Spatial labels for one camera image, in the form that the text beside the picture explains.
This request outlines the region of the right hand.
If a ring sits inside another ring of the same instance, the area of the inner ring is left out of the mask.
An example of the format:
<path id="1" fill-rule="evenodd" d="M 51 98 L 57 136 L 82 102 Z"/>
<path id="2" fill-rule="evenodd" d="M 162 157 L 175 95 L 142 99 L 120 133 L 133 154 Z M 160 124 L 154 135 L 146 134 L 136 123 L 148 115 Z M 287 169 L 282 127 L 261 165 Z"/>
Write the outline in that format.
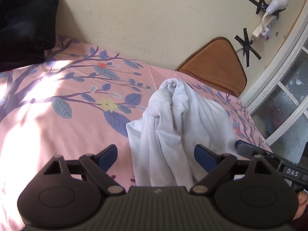
<path id="1" fill-rule="evenodd" d="M 298 192 L 297 197 L 299 206 L 293 220 L 298 219 L 303 215 L 307 205 L 307 193 L 305 191 Z"/>

